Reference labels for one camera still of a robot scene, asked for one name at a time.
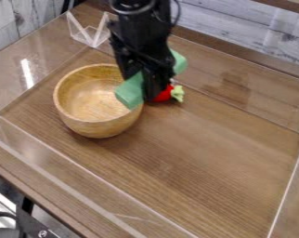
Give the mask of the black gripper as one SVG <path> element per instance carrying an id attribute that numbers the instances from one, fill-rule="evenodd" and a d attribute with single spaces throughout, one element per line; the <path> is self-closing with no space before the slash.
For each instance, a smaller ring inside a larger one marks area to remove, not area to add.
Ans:
<path id="1" fill-rule="evenodd" d="M 153 102 L 173 76 L 174 57 L 167 47 L 173 28 L 169 8 L 114 8 L 110 20 L 110 44 L 122 78 L 143 69 L 143 98 Z"/>

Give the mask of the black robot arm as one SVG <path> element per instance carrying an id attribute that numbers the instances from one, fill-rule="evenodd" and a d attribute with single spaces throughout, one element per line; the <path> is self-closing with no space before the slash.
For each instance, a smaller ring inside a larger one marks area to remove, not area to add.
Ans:
<path id="1" fill-rule="evenodd" d="M 117 20 L 110 20 L 110 45 L 123 80 L 143 77 L 143 100 L 153 101 L 174 76 L 175 59 L 167 38 L 175 22 L 169 0 L 109 0 Z"/>

